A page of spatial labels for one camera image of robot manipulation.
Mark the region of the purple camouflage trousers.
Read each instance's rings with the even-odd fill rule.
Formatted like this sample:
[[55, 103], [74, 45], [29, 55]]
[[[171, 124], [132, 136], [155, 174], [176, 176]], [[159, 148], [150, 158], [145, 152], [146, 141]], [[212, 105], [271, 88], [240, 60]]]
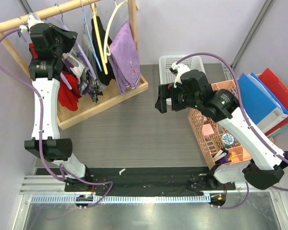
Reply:
[[63, 54], [62, 60], [77, 79], [79, 94], [81, 96], [89, 95], [92, 101], [97, 103], [103, 92], [99, 82], [92, 75], [84, 55], [74, 47], [70, 53]]

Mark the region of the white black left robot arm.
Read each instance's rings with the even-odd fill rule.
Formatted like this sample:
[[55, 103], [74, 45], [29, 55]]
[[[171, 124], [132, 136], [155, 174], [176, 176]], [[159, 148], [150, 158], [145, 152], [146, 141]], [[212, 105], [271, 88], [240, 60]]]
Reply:
[[71, 139], [60, 137], [57, 121], [62, 56], [71, 51], [77, 33], [44, 22], [31, 25], [29, 33], [33, 44], [29, 72], [35, 92], [35, 119], [31, 139], [24, 142], [24, 148], [43, 163], [51, 162], [68, 171], [77, 178], [76, 187], [88, 191], [92, 179], [73, 154]]

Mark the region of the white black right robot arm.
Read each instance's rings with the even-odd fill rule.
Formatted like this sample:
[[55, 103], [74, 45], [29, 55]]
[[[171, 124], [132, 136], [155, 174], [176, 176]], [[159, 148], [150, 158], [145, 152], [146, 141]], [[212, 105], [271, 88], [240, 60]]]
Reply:
[[159, 85], [155, 108], [166, 113], [166, 100], [170, 98], [175, 112], [195, 109], [225, 128], [251, 156], [247, 161], [213, 166], [207, 177], [208, 186], [217, 190], [226, 183], [247, 182], [265, 190], [279, 183], [288, 166], [288, 151], [269, 140], [248, 117], [237, 97], [227, 89], [214, 90], [205, 73], [196, 69], [185, 70], [177, 77], [177, 82]]

